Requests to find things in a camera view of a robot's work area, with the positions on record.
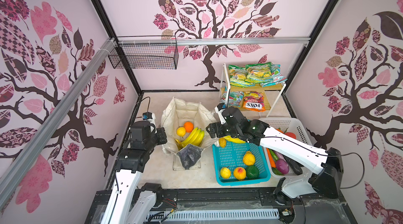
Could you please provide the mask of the small yellow lemon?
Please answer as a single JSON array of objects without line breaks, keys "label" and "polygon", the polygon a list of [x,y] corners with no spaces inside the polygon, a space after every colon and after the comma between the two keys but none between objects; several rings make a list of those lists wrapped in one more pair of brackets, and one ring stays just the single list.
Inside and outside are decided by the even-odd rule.
[{"label": "small yellow lemon", "polygon": [[184,128],[184,127],[179,127],[179,128],[177,129],[177,131],[176,131],[176,134],[177,134],[179,137],[185,136],[186,133],[187,133],[187,131],[186,131],[186,128]]}]

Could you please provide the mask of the orange tangerine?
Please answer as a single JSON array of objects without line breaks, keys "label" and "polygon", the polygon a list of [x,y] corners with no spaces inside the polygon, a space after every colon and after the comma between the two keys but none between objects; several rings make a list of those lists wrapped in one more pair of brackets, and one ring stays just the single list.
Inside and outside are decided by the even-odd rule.
[{"label": "orange tangerine", "polygon": [[186,128],[187,133],[191,133],[194,129],[194,124],[192,122],[185,122],[183,127]]}]

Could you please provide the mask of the beige canvas tote bag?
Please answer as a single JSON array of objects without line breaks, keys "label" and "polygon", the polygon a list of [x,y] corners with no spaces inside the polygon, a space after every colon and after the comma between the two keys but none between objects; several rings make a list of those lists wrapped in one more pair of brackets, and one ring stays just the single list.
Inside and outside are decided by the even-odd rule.
[{"label": "beige canvas tote bag", "polygon": [[173,155],[174,171],[201,168],[204,150],[218,145],[218,139],[207,132],[207,126],[216,121],[214,112],[200,103],[172,98],[163,111],[161,126],[167,136],[162,150]]}]

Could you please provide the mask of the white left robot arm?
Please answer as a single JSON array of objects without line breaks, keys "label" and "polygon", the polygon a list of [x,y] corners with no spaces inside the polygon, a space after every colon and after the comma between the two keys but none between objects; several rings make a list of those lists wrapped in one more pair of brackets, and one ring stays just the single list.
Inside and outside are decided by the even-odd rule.
[{"label": "white left robot arm", "polygon": [[163,128],[155,126],[154,119],[134,122],[129,129],[129,138],[116,162],[115,180],[112,186],[103,224],[142,224],[150,210],[161,198],[160,184],[147,183],[134,204],[133,196],[144,173],[154,148],[167,143]]}]

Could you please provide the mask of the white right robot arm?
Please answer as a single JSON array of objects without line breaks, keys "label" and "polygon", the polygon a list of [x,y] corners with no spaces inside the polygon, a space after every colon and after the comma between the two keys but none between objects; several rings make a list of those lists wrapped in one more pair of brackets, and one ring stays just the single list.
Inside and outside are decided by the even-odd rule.
[{"label": "white right robot arm", "polygon": [[248,120],[236,107],[221,109],[217,114],[220,121],[206,127],[211,138],[230,136],[277,151],[311,172],[281,180],[278,187],[285,196],[296,198],[316,192],[330,199],[339,197],[344,171],[339,150],[325,150],[295,140],[263,121]]}]

